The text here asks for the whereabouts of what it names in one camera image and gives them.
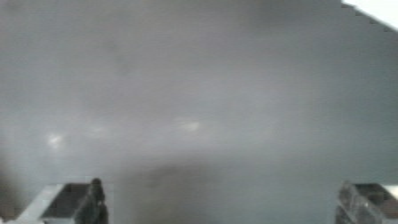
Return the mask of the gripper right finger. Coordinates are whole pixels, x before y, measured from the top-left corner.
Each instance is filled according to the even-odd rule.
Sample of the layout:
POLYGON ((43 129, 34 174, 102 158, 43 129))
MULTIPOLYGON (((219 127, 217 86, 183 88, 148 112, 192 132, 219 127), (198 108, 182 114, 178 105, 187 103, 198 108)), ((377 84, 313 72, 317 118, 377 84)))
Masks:
POLYGON ((336 224, 398 224, 398 184, 343 183, 336 224))

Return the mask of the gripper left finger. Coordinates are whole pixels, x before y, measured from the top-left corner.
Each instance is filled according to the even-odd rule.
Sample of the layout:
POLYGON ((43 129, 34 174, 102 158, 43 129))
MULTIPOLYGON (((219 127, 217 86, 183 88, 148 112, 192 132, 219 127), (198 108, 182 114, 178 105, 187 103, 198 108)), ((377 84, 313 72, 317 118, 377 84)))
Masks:
POLYGON ((109 224, 102 180, 50 184, 27 206, 15 224, 109 224))

